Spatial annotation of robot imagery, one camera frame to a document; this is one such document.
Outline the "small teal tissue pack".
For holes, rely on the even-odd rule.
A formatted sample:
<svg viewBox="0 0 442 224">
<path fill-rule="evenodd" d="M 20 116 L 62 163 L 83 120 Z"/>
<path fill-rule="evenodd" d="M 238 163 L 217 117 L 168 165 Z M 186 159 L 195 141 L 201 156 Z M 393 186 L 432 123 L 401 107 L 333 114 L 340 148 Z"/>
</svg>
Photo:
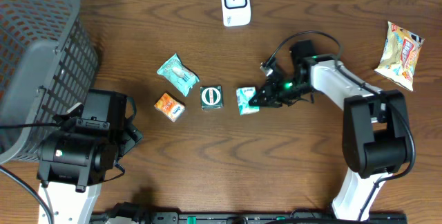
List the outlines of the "small teal tissue pack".
<svg viewBox="0 0 442 224">
<path fill-rule="evenodd" d="M 248 115 L 257 113 L 260 110 L 259 106 L 250 106 L 249 100 L 256 94 L 255 87 L 242 87 L 236 89 L 236 96 L 238 102 L 238 109 L 240 115 Z"/>
</svg>

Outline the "teal wet wipes pack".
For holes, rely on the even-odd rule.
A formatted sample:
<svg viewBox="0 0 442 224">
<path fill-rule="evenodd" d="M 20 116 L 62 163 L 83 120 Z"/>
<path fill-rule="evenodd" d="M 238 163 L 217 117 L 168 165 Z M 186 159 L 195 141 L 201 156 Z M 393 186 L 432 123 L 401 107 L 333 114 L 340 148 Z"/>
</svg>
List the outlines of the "teal wet wipes pack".
<svg viewBox="0 0 442 224">
<path fill-rule="evenodd" d="M 181 62 L 177 54 L 164 62 L 157 74 L 165 77 L 184 97 L 200 81 L 199 77 Z"/>
</svg>

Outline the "orange tissue pack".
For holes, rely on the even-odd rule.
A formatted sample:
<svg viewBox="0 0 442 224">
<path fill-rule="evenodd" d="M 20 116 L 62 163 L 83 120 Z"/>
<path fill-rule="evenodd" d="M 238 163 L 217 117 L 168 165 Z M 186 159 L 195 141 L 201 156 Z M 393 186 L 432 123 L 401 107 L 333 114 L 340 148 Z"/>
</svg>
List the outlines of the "orange tissue pack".
<svg viewBox="0 0 442 224">
<path fill-rule="evenodd" d="M 155 103 L 154 107 L 172 122 L 175 122 L 185 111 L 185 106 L 168 93 L 164 93 Z"/>
</svg>

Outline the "large yellow wet wipes pack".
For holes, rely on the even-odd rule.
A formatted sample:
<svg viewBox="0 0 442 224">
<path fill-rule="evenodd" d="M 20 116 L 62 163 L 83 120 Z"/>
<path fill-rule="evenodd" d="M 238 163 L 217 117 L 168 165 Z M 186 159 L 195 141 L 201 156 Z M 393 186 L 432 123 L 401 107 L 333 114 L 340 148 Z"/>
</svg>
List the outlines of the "large yellow wet wipes pack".
<svg viewBox="0 0 442 224">
<path fill-rule="evenodd" d="M 383 54 L 376 73 L 413 91 L 414 72 L 424 38 L 389 21 Z"/>
</svg>

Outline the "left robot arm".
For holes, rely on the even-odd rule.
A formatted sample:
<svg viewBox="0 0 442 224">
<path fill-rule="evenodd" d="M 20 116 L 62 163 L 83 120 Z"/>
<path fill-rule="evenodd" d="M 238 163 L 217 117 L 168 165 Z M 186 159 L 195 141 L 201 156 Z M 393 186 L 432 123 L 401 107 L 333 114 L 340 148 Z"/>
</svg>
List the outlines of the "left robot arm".
<svg viewBox="0 0 442 224">
<path fill-rule="evenodd" d="M 63 115 L 55 115 L 58 130 L 38 150 L 39 223 L 88 223 L 106 172 L 121 169 L 119 161 L 143 138 L 134 126 L 132 97 L 98 89 Z"/>
</svg>

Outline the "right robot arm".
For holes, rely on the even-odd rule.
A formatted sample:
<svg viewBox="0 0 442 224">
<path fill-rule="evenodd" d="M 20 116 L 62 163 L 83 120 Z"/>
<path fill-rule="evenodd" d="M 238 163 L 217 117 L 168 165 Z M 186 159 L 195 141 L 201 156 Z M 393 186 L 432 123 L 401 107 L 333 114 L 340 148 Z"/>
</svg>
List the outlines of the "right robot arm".
<svg viewBox="0 0 442 224">
<path fill-rule="evenodd" d="M 320 92 L 343 111 L 342 150 L 348 170 L 331 203 L 334 216 L 366 221 L 381 187 L 410 173 L 416 147 L 405 97 L 364 82 L 333 54 L 319 55 L 311 40 L 289 49 L 294 76 L 285 77 L 275 57 L 261 64 L 267 81 L 249 105 L 279 108 Z"/>
</svg>

